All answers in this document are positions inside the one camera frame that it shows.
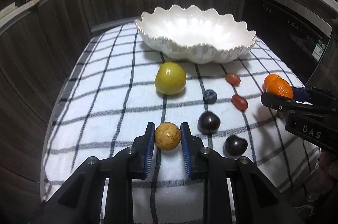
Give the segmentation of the person right hand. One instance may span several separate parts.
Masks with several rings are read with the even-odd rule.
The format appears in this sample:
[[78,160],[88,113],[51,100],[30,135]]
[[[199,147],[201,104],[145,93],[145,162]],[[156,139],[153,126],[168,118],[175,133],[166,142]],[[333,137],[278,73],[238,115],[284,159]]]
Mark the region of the person right hand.
[[338,166],[337,159],[331,155],[328,151],[321,149],[319,157],[319,166],[321,170],[332,178],[337,179]]

